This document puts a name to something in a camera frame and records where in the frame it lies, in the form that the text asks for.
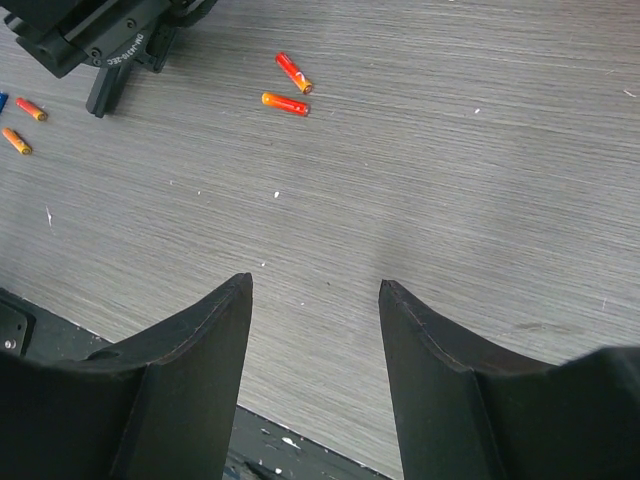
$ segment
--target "black bracket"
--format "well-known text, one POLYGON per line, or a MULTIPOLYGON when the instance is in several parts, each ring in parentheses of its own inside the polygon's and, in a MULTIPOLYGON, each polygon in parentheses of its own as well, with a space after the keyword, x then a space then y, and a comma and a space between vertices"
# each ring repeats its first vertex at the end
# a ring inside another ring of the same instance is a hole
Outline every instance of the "black bracket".
POLYGON ((177 27, 161 24, 153 32, 145 50, 138 56, 121 66, 100 68, 87 99, 87 111, 97 118, 113 113, 134 65, 138 64, 153 73, 160 73, 177 33, 177 27))

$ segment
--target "black mount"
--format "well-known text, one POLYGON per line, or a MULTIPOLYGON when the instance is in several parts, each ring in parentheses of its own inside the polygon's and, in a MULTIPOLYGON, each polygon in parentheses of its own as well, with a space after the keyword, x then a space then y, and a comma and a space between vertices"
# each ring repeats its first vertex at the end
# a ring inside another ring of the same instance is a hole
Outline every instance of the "black mount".
POLYGON ((160 73, 176 34, 217 0, 0 0, 16 41, 57 78, 84 63, 99 68, 87 110, 114 111, 135 65, 160 73))
POLYGON ((87 111, 97 118, 113 113, 136 64, 153 73, 160 73, 177 33, 177 27, 161 24, 151 34, 146 48, 137 56, 118 66, 101 67, 87 99, 87 111))

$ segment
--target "black plastic part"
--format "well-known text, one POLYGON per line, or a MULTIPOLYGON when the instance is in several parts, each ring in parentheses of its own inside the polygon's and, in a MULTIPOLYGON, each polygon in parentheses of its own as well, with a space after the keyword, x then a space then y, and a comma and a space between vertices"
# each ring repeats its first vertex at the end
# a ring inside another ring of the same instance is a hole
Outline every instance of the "black plastic part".
POLYGON ((87 99, 87 111, 90 114, 102 118, 115 111, 132 67, 129 63, 122 67, 100 69, 87 99))
POLYGON ((55 31, 37 43, 27 37, 18 37, 16 42, 56 78, 63 78, 87 58, 82 50, 70 45, 55 31))
POLYGON ((221 478, 251 296, 237 275, 85 361, 0 353, 2 478, 221 478))
POLYGON ((640 478, 640 348, 553 366, 397 282, 382 283, 379 306, 406 480, 640 478))
POLYGON ((107 0, 95 12, 74 22, 65 39, 87 55, 104 60, 140 30, 155 25, 171 5, 170 0, 107 0))
POLYGON ((134 65, 141 65, 153 73, 160 73, 167 61, 177 31, 177 28, 159 25, 151 35, 145 50, 138 54, 134 61, 125 63, 121 67, 101 68, 87 100, 87 111, 97 118, 113 113, 134 65))

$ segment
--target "gray floor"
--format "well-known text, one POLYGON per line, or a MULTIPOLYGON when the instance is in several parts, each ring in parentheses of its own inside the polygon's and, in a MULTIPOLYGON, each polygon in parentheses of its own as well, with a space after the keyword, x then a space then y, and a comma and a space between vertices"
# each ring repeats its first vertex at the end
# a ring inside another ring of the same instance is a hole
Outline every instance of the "gray floor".
POLYGON ((519 352, 640 341, 637 2, 220 0, 118 116, 0 30, 0 281, 112 340, 240 271, 240 402, 401 477, 382 278, 519 352), (304 119, 289 52, 315 82, 304 119), (48 221, 47 212, 51 215, 48 221))

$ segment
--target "white speck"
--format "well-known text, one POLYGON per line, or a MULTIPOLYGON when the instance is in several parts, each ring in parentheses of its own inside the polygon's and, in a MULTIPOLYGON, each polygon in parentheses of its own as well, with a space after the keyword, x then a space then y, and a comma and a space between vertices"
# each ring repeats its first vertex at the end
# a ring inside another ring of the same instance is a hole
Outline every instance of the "white speck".
POLYGON ((282 441, 287 445, 291 445, 293 448, 297 448, 298 450, 300 450, 300 447, 296 445, 296 442, 291 440, 289 437, 282 437, 282 441))
POLYGON ((49 229, 51 230, 51 233, 53 233, 54 235, 56 234, 56 232, 53 231, 53 225, 51 223, 51 212, 49 211, 49 206, 45 205, 44 208, 47 210, 47 221, 49 222, 49 229))

